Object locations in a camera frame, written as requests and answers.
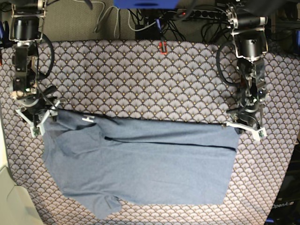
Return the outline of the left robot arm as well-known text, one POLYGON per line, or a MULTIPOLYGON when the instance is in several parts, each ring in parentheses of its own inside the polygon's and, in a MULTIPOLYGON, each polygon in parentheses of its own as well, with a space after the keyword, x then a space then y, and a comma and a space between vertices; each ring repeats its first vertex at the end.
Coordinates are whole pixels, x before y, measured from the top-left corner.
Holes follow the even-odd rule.
POLYGON ((267 94, 263 55, 268 51, 265 35, 268 19, 250 13, 246 9, 246 3, 241 0, 228 3, 225 14, 232 40, 219 47, 216 54, 217 70, 220 79, 226 85, 237 89, 238 97, 238 106, 229 109, 227 113, 242 128, 250 127, 259 130, 262 120, 257 119, 255 115, 262 111, 267 94), (220 55, 226 45, 234 46, 237 70, 240 75, 239 82, 228 81, 222 73, 220 55))

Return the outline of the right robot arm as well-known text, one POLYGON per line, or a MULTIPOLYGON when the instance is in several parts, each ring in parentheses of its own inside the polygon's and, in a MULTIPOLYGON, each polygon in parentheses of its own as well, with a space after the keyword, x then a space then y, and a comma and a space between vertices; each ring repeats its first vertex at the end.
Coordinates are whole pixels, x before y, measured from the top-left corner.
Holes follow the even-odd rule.
POLYGON ((39 82, 46 79, 54 66, 54 47, 43 34, 46 17, 46 0, 22 0, 12 3, 12 29, 9 40, 16 43, 12 63, 15 75, 12 80, 12 97, 23 108, 19 114, 24 120, 37 125, 46 113, 55 109, 55 97, 48 97, 57 88, 50 86, 41 90, 39 82), (50 65, 44 74, 39 71, 38 42, 45 41, 51 52, 50 65))

